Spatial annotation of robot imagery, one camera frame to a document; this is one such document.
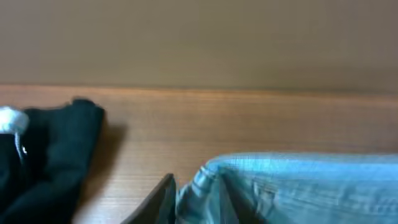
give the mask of light blue cloth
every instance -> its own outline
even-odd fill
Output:
[[[217,157],[178,192],[176,223],[239,223],[231,187],[270,224],[398,223],[397,155]]]

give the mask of blue denim garment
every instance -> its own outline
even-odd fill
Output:
[[[398,223],[398,156],[217,157],[179,190],[176,223],[239,223],[237,195],[238,203],[271,224]]]

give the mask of black fabric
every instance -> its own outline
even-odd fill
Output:
[[[28,109],[22,137],[30,183],[21,175],[13,135],[0,135],[0,223],[70,223],[98,140],[104,110],[88,100]]]

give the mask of wooden table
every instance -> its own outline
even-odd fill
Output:
[[[85,96],[107,111],[74,223],[119,223],[172,172],[252,151],[397,152],[398,97],[0,85],[0,105]]]

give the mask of beige wall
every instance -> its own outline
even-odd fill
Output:
[[[396,0],[1,0],[0,82],[398,93]]]

